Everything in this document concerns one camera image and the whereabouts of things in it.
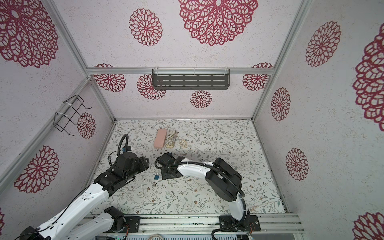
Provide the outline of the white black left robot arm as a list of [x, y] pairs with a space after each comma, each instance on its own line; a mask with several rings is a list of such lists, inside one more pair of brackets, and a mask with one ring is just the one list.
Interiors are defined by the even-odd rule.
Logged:
[[149, 168], [149, 159], [132, 152], [118, 155], [115, 163], [101, 173], [94, 182], [82, 190], [71, 203], [56, 216], [22, 231], [19, 240], [90, 240], [100, 233], [122, 232], [127, 224], [124, 214], [109, 207], [88, 223], [76, 225], [97, 205], [127, 185], [139, 173]]

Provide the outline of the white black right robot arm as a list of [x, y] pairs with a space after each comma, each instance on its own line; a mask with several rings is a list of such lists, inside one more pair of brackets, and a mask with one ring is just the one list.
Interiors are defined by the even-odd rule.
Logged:
[[155, 167], [161, 170], [163, 180], [181, 177], [204, 179], [217, 196], [228, 202], [235, 223], [246, 219], [248, 210], [246, 194], [242, 190], [243, 178], [225, 160], [217, 158], [203, 163], [166, 153], [156, 159]]

